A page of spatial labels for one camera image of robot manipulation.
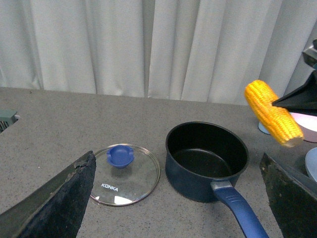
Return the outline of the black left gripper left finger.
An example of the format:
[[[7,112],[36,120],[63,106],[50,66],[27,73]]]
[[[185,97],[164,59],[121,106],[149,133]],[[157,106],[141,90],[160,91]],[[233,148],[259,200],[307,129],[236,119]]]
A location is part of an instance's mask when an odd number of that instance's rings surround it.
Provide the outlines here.
[[[92,151],[0,215],[2,238],[74,238],[93,188]]]

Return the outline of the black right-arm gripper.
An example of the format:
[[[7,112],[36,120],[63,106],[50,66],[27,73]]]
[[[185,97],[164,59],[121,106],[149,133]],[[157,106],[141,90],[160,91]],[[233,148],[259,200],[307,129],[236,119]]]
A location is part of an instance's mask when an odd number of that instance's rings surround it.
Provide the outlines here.
[[[317,39],[302,52],[305,64],[317,68]],[[317,72],[313,71],[307,81],[291,93],[272,102],[275,107],[288,110],[316,110],[317,109]]]

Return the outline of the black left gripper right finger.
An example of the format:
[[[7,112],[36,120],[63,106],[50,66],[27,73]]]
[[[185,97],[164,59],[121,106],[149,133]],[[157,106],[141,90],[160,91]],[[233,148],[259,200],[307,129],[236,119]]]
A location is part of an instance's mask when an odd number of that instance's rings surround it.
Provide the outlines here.
[[[264,153],[260,170],[269,206],[285,238],[317,236],[317,183]]]

